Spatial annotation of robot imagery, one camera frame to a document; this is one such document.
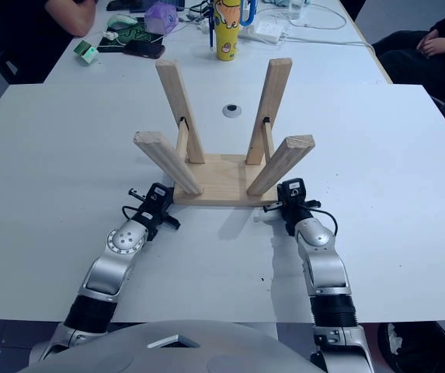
mouse pad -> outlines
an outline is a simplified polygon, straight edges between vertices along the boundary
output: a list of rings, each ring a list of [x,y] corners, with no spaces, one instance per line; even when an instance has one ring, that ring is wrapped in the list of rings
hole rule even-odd
[[[147,41],[152,42],[160,37],[159,40],[155,41],[155,44],[162,44],[163,38],[162,35],[158,35],[157,33],[148,33],[146,31],[146,26],[144,25],[144,18],[136,18],[137,25],[132,27],[128,27],[126,29],[117,30],[116,33],[119,34],[118,40],[108,40],[105,37],[101,39],[98,45],[98,52],[100,53],[113,53],[120,52],[122,53],[123,45],[127,44],[131,40],[139,40],[139,41]]]

white table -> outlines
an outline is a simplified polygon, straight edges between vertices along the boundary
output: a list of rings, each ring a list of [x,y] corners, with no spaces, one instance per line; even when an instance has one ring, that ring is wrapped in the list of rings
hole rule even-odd
[[[106,21],[113,14],[105,10],[108,1],[97,4],[96,21],[89,36],[85,39],[97,44],[101,39],[101,31],[106,29]],[[186,5],[194,5],[198,1],[187,0]],[[338,0],[314,0],[319,5],[345,15]],[[259,4],[259,9],[270,5]],[[278,12],[285,9],[274,7]],[[275,12],[262,12],[257,19],[273,22]],[[338,26],[339,17],[312,7],[304,9],[304,22],[314,26]],[[296,37],[332,41],[361,41],[362,38],[355,26],[348,21],[340,30],[314,30],[292,27],[289,33]],[[91,65],[80,61],[73,52],[81,39],[74,39],[55,65],[46,79],[46,83],[117,83],[156,82],[151,66],[155,61],[146,58],[127,56],[122,53],[101,53],[99,59]],[[299,68],[293,69],[290,79],[303,83],[379,83],[385,84],[386,79],[381,73],[375,59],[365,47],[337,46],[327,44],[304,44],[286,42],[281,47],[270,46],[252,40],[240,40],[236,59],[230,62],[219,61],[215,51],[210,51],[209,37],[196,28],[187,26],[178,33],[169,35],[164,40],[165,59],[176,59],[181,64],[186,81],[203,80],[217,84],[221,79],[230,79],[237,83],[262,84],[267,63],[270,58],[290,57]]]
[[[1,98],[0,319],[62,320],[122,224],[120,207],[134,203],[127,191],[169,183],[132,142],[138,130],[176,138],[160,82],[148,95],[141,87],[10,86]],[[220,81],[217,99],[210,83],[188,87],[206,152],[246,152],[262,83],[235,87]],[[242,106],[239,118],[222,116],[229,101]],[[308,197],[338,219],[359,320],[445,319],[445,121],[423,89],[290,81],[275,142],[290,134],[315,136],[287,178],[303,177]],[[297,247],[279,218],[170,211],[181,229],[162,226],[137,258],[115,321],[311,321]]]

yellow cup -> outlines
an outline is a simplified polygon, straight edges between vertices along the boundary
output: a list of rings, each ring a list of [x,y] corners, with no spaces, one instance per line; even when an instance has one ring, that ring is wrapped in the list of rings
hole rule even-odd
[[[231,61],[236,57],[241,0],[215,0],[214,21],[217,57]]]

floor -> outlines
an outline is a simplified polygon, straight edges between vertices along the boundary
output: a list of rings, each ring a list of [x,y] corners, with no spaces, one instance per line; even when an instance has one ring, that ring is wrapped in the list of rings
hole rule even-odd
[[[427,30],[443,16],[445,1],[367,0],[356,23],[367,41],[373,43],[396,30]],[[0,76],[0,96],[6,88]],[[440,325],[445,329],[445,322]],[[53,322],[0,320],[0,373],[12,373],[24,368],[30,348],[48,340],[55,326]],[[281,341],[305,357],[314,350],[310,325],[279,324],[278,334]],[[376,368],[381,373],[389,372],[380,365]]]

mouse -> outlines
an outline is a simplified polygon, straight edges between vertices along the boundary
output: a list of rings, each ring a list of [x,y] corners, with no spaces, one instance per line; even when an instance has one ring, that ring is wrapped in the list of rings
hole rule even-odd
[[[121,30],[137,24],[137,19],[126,14],[114,14],[108,19],[106,25],[112,30]]]

